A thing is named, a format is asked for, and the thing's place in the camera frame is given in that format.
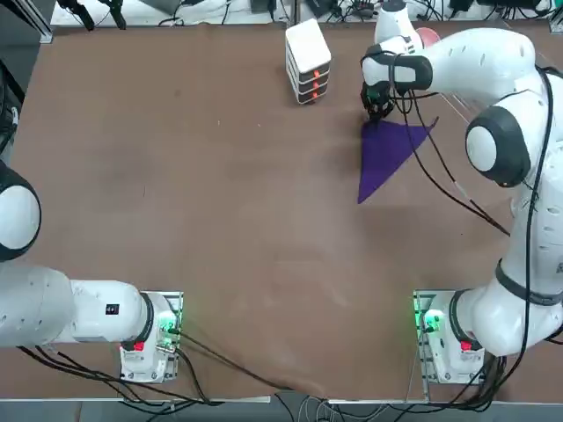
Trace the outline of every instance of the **green light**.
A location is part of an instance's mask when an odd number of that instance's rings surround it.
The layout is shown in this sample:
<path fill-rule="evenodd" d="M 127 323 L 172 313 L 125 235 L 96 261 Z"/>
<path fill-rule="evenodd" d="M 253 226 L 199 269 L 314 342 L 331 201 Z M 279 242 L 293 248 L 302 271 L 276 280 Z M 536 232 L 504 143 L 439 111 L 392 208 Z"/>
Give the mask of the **green light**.
<path fill-rule="evenodd" d="M 429 309 L 424 315 L 424 326 L 428 332 L 440 330 L 440 321 L 443 318 L 443 312 L 437 309 Z"/>

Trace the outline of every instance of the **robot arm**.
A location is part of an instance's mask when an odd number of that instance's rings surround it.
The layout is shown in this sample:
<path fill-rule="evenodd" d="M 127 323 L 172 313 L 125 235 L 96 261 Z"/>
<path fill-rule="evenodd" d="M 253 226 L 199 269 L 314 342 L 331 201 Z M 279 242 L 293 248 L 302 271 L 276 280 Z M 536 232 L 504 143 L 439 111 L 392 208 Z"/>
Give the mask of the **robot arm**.
<path fill-rule="evenodd" d="M 33 245 L 41 207 L 31 185 L 0 161 L 0 347 L 120 342 L 121 376 L 175 378 L 181 294 L 139 292 L 114 280 L 69 280 L 13 259 Z"/>
<path fill-rule="evenodd" d="M 398 17 L 398 13 L 385 16 Z M 362 58 L 362 92 L 371 90 L 375 98 L 384 98 L 391 88 L 399 94 L 424 90 L 480 101 L 486 108 L 467 128 L 467 156 L 486 178 L 519 189 L 512 204 L 515 223 L 508 251 L 488 285 L 438 293 L 428 311 L 437 321 L 428 342 L 438 381 L 465 383 L 482 366 L 484 350 L 504 356 L 519 352 L 523 344 L 528 186 L 536 177 L 545 136 L 548 98 L 544 82 L 535 67 L 531 41 L 518 33 L 471 29 L 424 48 L 409 47 L 412 41 L 403 34 L 376 38 L 380 43 Z M 563 324 L 563 224 L 559 222 L 563 149 L 557 145 L 563 138 L 557 122 L 563 113 L 563 79 L 549 75 L 549 81 L 554 122 L 532 221 L 527 346 Z"/>

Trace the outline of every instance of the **purple triangular cloth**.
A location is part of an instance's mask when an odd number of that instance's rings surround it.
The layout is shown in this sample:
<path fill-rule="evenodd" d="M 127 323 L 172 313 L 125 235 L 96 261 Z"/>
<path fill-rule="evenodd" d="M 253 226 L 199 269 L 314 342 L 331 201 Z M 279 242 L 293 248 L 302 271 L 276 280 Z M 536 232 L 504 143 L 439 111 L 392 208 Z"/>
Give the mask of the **purple triangular cloth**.
<path fill-rule="evenodd" d="M 438 118 L 428 126 L 431 131 Z M 362 175 L 358 190 L 358 204 L 376 191 L 413 153 L 427 137 L 422 126 L 410 126 L 412 144 L 406 126 L 390 121 L 367 122 L 362 127 Z"/>

